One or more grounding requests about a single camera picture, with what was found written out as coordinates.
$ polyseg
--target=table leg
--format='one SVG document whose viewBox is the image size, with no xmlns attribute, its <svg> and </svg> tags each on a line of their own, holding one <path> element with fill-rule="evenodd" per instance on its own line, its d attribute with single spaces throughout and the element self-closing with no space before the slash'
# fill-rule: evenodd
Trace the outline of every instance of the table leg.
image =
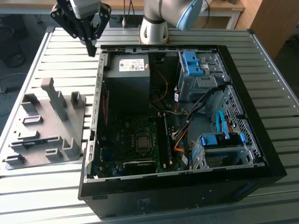
<svg viewBox="0 0 299 224">
<path fill-rule="evenodd" d="M 3 90 L 3 89 L 1 88 L 1 85 L 0 85 L 0 93 L 5 93 L 5 90 Z"/>
<path fill-rule="evenodd" d="M 229 18 L 228 25 L 226 26 L 226 29 L 234 29 L 237 25 L 238 19 L 240 17 L 241 12 L 235 11 L 232 13 L 232 16 Z"/>
<path fill-rule="evenodd" d="M 42 22 L 42 18 L 41 18 L 41 17 L 42 17 L 41 14 L 39 14 L 39 15 L 36 15 L 36 14 L 35 14 L 35 15 L 34 15 L 34 18 L 35 18 L 35 20 L 36 20 L 37 23 L 41 23 L 41 22 Z"/>
</svg>

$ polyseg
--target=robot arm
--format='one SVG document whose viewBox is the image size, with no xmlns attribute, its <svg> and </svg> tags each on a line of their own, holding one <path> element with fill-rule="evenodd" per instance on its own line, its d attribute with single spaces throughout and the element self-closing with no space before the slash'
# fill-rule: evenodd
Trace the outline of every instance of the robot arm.
<svg viewBox="0 0 299 224">
<path fill-rule="evenodd" d="M 189 30 L 200 13 L 202 0 L 144 0 L 144 17 L 140 28 L 143 44 L 165 44 L 168 41 L 167 22 L 177 29 Z M 93 25 L 99 13 L 100 23 Z M 95 43 L 102 35 L 111 7 L 99 0 L 57 0 L 51 17 L 73 38 L 79 37 L 88 55 L 94 57 Z"/>
<path fill-rule="evenodd" d="M 96 13 L 100 15 L 100 23 L 93 25 Z M 79 37 L 86 45 L 89 56 L 96 53 L 95 43 L 109 19 L 111 7 L 99 0 L 57 0 L 51 11 L 51 17 L 73 38 Z"/>
<path fill-rule="evenodd" d="M 140 28 L 143 44 L 165 44 L 168 41 L 167 22 L 187 31 L 198 19 L 202 0 L 145 0 Z"/>
</svg>

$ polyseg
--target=black cable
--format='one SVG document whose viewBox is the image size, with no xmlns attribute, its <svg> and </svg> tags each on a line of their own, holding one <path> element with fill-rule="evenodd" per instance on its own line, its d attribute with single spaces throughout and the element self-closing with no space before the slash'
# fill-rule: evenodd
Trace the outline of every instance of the black cable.
<svg viewBox="0 0 299 224">
<path fill-rule="evenodd" d="M 11 77 L 11 76 L 15 76 L 15 75 L 27 75 L 27 73 L 24 73 L 24 72 L 17 72 L 17 73 L 11 73 L 11 74 L 8 74 L 6 76 L 3 76 L 0 78 L 0 89 L 3 91 L 3 87 L 2 87 L 2 80 L 3 79 L 6 79 L 8 77 Z M 3 96 L 6 96 L 7 95 L 7 92 L 2 92 L 1 93 Z"/>
<path fill-rule="evenodd" d="M 2 87 L 2 79 L 0 79 L 0 89 L 1 89 L 1 91 L 2 91 L 2 95 L 3 96 L 6 96 L 7 95 L 7 92 L 5 91 L 5 92 L 3 92 L 3 87 Z"/>
<path fill-rule="evenodd" d="M 5 115 L 8 115 L 10 114 L 10 112 L 7 112 L 7 113 L 4 113 L 4 114 L 1 114 L 0 117 L 4 117 Z"/>
<path fill-rule="evenodd" d="M 128 15 L 127 15 L 127 26 L 128 26 L 128 24 L 129 24 L 128 21 L 129 21 L 129 15 L 130 15 L 131 7 L 132 7 L 133 15 L 134 15 L 134 23 L 135 23 L 135 25 L 137 25 L 136 15 L 135 15 L 135 10 L 134 10 L 134 6 L 133 6 L 133 2 L 132 2 L 132 0 L 130 0 L 129 10 L 128 10 Z"/>
<path fill-rule="evenodd" d="M 159 98 L 162 97 L 161 95 L 162 95 L 162 92 L 160 91 L 159 94 L 158 94 Z M 160 100 L 159 102 L 164 106 L 165 110 L 168 110 L 168 107 L 167 107 L 166 103 L 163 101 L 163 99 Z"/>
<path fill-rule="evenodd" d="M 153 103 L 149 103 L 153 108 L 155 108 L 157 111 L 159 112 L 165 112 L 165 113 L 172 113 L 174 115 L 183 115 L 183 113 L 176 113 L 176 112 L 172 112 L 172 111 L 168 111 L 168 110 L 161 110 L 160 108 L 158 108 L 156 105 L 154 105 Z"/>
<path fill-rule="evenodd" d="M 129 10 L 128 10 L 128 15 L 127 15 L 127 26 L 129 24 L 129 15 L 130 15 L 130 11 L 131 11 L 131 2 L 129 3 Z"/>
<path fill-rule="evenodd" d="M 126 0 L 123 0 L 123 17 L 126 17 Z"/>
<path fill-rule="evenodd" d="M 181 129 L 179 129 L 179 131 L 176 132 L 176 134 L 174 135 L 174 137 L 178 136 L 185 128 L 187 128 L 193 118 L 193 115 L 200 110 L 201 108 L 203 108 L 206 105 L 206 100 L 208 99 L 208 97 L 210 95 L 212 95 L 213 93 L 223 90 L 226 88 L 226 85 L 219 85 L 215 88 L 211 88 L 208 92 L 206 92 L 199 100 L 197 100 L 195 102 L 195 104 L 193 105 L 193 107 L 191 108 L 191 110 L 189 111 L 186 120 L 185 120 L 185 124 L 183 125 L 183 127 Z"/>
<path fill-rule="evenodd" d="M 134 22 L 135 22 L 135 25 L 138 25 L 138 24 L 137 24 L 137 20 L 136 20 L 136 15 L 135 15 L 135 10 L 134 10 L 134 6 L 133 6 L 133 2 L 132 2 L 132 0 L 130 0 L 130 4 L 132 5 L 132 10 L 133 10 L 133 15 L 134 15 Z"/>
<path fill-rule="evenodd" d="M 207 26 L 207 23 L 209 22 L 210 20 L 210 6 L 208 4 L 208 2 L 205 0 L 206 4 L 207 4 L 207 18 L 206 18 L 206 23 L 205 25 L 202 27 L 202 29 L 206 28 Z"/>
</svg>

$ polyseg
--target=slotted aluminum surface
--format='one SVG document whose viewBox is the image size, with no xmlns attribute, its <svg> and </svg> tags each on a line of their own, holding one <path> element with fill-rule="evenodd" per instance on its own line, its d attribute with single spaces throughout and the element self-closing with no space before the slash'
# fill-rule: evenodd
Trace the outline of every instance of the slotted aluminum surface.
<svg viewBox="0 0 299 224">
<path fill-rule="evenodd" d="M 236 30 L 170 30 L 170 41 L 171 44 L 221 44 L 228 47 L 288 176 L 234 204 L 110 220 L 127 223 L 298 222 L 299 106 L 256 37 L 247 31 Z M 112 28 L 104 31 L 97 45 L 138 42 L 137 29 Z M 63 94 L 80 91 L 86 95 L 88 106 L 83 132 L 83 140 L 86 141 L 98 56 L 88 57 L 85 46 L 61 28 L 47 33 L 4 131 L 13 128 L 22 94 L 33 92 L 39 98 L 45 98 L 46 94 L 39 88 L 41 78 L 53 77 L 56 90 Z M 3 134 L 0 138 L 0 147 L 3 148 L 1 158 L 8 143 L 9 139 Z M 93 211 L 77 199 L 81 162 L 82 159 L 39 168 L 1 170 L 0 174 L 4 177 L 0 180 L 0 223 L 99 222 Z"/>
</svg>

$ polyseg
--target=wire bundle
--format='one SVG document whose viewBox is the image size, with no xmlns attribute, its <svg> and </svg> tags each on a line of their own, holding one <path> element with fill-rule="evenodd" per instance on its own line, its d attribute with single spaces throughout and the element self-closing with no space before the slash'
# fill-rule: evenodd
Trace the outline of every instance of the wire bundle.
<svg viewBox="0 0 299 224">
<path fill-rule="evenodd" d="M 174 107 L 174 111 L 177 112 L 177 113 L 183 113 L 183 114 L 188 115 L 188 111 L 178 111 L 178 101 L 176 102 L 176 105 Z"/>
<path fill-rule="evenodd" d="M 225 88 L 225 85 L 219 85 L 218 87 L 211 88 L 206 94 L 204 94 L 199 100 L 197 100 L 195 102 L 195 104 L 193 105 L 193 107 L 191 108 L 191 110 L 189 111 L 189 113 L 186 117 L 186 120 L 185 120 L 185 123 L 184 123 L 183 127 L 180 128 L 178 131 L 176 131 L 173 134 L 173 138 L 177 138 L 179 136 L 179 134 L 183 132 L 182 135 L 180 136 L 180 138 L 178 139 L 175 147 L 174 147 L 174 151 L 185 152 L 184 149 L 178 148 L 178 144 L 182 140 L 182 138 L 187 134 L 189 125 L 190 125 L 190 123 L 193 119 L 194 114 L 206 105 L 207 99 L 213 93 L 215 93 L 216 91 L 223 90 L 224 88 Z"/>
</svg>

